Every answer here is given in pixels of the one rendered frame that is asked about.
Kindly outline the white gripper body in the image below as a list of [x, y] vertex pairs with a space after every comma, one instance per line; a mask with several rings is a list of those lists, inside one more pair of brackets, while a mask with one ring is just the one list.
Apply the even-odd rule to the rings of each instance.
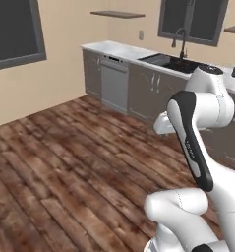
[[153, 130], [157, 135], [171, 134], [175, 132], [166, 111], [158, 115], [153, 124]]

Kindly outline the long grey cupboard run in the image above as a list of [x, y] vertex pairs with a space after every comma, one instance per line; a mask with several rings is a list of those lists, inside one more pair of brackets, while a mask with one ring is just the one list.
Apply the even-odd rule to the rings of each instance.
[[[166, 110], [167, 101], [183, 90], [187, 79], [156, 71], [142, 65], [129, 66], [128, 113], [147, 123]], [[235, 103], [235, 94], [228, 91]], [[225, 128], [207, 128], [201, 132], [208, 152], [235, 163], [235, 115]]]

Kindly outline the grey dishwasher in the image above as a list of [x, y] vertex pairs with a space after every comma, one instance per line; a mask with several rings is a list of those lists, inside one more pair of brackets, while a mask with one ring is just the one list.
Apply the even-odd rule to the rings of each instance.
[[103, 54], [101, 67], [101, 100], [109, 108], [127, 113], [129, 65], [123, 59]]

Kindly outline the black sink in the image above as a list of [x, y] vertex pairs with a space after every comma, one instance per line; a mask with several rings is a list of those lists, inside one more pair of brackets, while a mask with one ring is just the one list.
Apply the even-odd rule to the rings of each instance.
[[200, 62], [180, 59], [175, 56], [170, 56], [162, 53], [153, 54], [151, 56], [140, 58], [140, 61], [146, 62], [155, 66], [160, 66], [166, 69], [174, 70], [184, 74], [191, 74], [201, 65]]

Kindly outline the black curved tap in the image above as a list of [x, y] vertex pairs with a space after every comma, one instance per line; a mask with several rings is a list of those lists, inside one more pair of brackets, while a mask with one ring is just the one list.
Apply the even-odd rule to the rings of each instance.
[[173, 36], [173, 41], [171, 44], [172, 48], [176, 47], [176, 40], [177, 40], [177, 35], [179, 34], [179, 32], [182, 33], [182, 47], [181, 47], [181, 51], [180, 51], [180, 56], [179, 58], [182, 60], [184, 58], [187, 58], [187, 52], [185, 51], [185, 44], [186, 44], [186, 29], [185, 28], [179, 28], [174, 36]]

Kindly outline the narrow grey base cupboard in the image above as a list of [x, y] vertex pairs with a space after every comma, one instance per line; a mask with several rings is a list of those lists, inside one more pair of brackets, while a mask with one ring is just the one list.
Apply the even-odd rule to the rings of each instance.
[[84, 49], [83, 58], [86, 93], [101, 99], [100, 55]]

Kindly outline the dark window with centre bar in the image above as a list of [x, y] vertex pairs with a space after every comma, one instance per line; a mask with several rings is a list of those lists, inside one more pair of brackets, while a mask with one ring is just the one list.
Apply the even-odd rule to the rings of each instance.
[[161, 0], [158, 36], [216, 47], [228, 0]]

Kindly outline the long dark wall shelf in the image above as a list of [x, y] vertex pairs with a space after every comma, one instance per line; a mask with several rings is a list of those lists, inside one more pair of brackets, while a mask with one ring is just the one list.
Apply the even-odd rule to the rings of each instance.
[[113, 18], [121, 18], [121, 19], [134, 19], [134, 18], [142, 18], [145, 17], [145, 14], [137, 14], [137, 13], [128, 13], [128, 12], [119, 12], [119, 11], [92, 11], [90, 12], [92, 15], [105, 16], [105, 17], [113, 17]]

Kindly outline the dark window with grey frame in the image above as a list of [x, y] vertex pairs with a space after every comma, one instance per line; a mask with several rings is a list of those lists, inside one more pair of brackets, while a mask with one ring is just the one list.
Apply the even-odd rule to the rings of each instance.
[[46, 59], [38, 0], [0, 0], [0, 70]]

